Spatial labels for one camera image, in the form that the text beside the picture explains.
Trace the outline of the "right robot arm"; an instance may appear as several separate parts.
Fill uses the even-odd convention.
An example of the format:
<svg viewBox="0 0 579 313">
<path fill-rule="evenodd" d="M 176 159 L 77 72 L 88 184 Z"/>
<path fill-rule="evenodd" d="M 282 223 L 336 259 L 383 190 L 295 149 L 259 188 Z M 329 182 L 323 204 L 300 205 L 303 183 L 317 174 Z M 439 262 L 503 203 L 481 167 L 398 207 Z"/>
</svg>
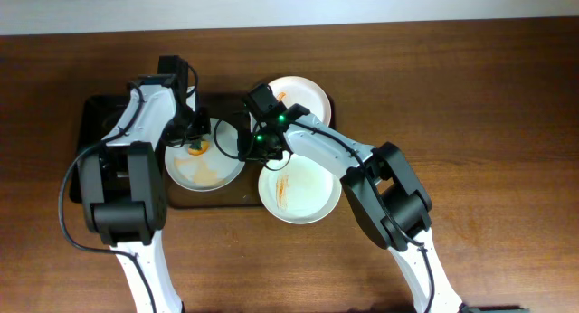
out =
<svg viewBox="0 0 579 313">
<path fill-rule="evenodd" d="M 255 120 L 238 143 L 243 161 L 267 162 L 289 152 L 325 168 L 339 179 L 364 234 L 394 257 L 414 309 L 466 311 L 434 247 L 432 199 L 399 147 L 354 141 L 306 107 L 284 105 L 266 84 L 257 85 L 242 102 Z"/>
</svg>

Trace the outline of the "green and yellow sponge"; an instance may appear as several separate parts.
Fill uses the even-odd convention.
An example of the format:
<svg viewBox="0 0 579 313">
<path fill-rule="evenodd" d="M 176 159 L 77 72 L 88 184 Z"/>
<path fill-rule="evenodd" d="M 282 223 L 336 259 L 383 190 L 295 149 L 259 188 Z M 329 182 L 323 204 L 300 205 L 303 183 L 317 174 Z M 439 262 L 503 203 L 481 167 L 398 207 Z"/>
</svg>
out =
<svg viewBox="0 0 579 313">
<path fill-rule="evenodd" d="M 194 140 L 187 148 L 187 153 L 191 156 L 201 156 L 210 146 L 210 143 L 203 138 Z"/>
</svg>

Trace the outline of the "white plate top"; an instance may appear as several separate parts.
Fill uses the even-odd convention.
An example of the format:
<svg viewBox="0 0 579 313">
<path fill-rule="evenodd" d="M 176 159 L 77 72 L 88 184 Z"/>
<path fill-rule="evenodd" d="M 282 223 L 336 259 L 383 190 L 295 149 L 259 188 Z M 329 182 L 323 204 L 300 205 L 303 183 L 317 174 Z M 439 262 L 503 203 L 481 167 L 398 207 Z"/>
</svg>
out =
<svg viewBox="0 0 579 313">
<path fill-rule="evenodd" d="M 318 121 L 330 126 L 332 109 L 329 96 L 314 81 L 300 76 L 284 76 L 267 84 L 261 83 L 257 90 L 270 91 L 287 109 L 299 104 L 316 116 Z"/>
</svg>

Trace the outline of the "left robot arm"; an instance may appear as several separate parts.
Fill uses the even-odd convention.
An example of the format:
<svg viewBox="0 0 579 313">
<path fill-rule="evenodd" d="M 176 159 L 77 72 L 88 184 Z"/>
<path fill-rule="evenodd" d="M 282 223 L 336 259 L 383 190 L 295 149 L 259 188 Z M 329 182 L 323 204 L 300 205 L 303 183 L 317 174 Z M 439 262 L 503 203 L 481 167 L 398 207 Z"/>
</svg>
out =
<svg viewBox="0 0 579 313">
<path fill-rule="evenodd" d="M 157 73 L 128 84 L 128 105 L 111 131 L 83 149 L 68 169 L 78 175 L 84 220 L 101 254 L 113 255 L 139 312 L 182 312 L 163 251 L 168 202 L 159 152 L 199 145 L 211 125 L 205 109 L 187 102 L 195 70 L 163 55 Z"/>
</svg>

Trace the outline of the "white plate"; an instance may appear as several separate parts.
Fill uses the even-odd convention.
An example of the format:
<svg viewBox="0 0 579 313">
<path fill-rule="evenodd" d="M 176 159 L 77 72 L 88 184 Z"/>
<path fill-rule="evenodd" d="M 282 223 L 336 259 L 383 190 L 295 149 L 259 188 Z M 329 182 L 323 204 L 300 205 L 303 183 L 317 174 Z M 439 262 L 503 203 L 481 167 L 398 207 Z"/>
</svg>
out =
<svg viewBox="0 0 579 313">
<path fill-rule="evenodd" d="M 298 155 L 284 154 L 261 170 L 258 193 L 266 210 L 286 223 L 315 223 L 337 206 L 342 186 L 321 165 Z"/>
<path fill-rule="evenodd" d="M 318 121 L 330 126 L 332 109 L 329 96 L 314 81 L 300 76 L 284 76 L 267 84 L 261 83 L 257 90 L 270 91 L 287 109 L 299 104 L 316 116 Z"/>
</svg>

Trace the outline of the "white plate bottom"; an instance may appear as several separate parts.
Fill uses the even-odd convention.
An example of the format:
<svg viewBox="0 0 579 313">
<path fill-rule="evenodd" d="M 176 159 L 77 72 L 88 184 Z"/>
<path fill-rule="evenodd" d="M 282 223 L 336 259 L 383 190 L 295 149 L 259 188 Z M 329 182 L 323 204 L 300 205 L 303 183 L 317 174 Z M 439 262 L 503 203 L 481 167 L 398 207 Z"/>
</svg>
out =
<svg viewBox="0 0 579 313">
<path fill-rule="evenodd" d="M 284 154 L 261 170 L 258 193 L 266 210 L 286 223 L 315 223 L 337 206 L 342 186 L 321 165 L 298 155 Z"/>
</svg>

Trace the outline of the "grey-white plate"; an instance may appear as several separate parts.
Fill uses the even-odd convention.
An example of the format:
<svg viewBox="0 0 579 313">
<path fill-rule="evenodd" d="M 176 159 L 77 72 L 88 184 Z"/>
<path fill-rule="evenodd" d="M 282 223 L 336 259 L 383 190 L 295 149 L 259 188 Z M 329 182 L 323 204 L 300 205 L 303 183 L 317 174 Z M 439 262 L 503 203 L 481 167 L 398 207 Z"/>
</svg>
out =
<svg viewBox="0 0 579 313">
<path fill-rule="evenodd" d="M 214 133 L 203 136 L 208 148 L 201 155 L 192 155 L 189 145 L 167 147 L 165 167 L 169 176 L 183 188 L 209 192 L 222 188 L 241 173 L 244 163 L 223 154 L 214 144 Z"/>
</svg>

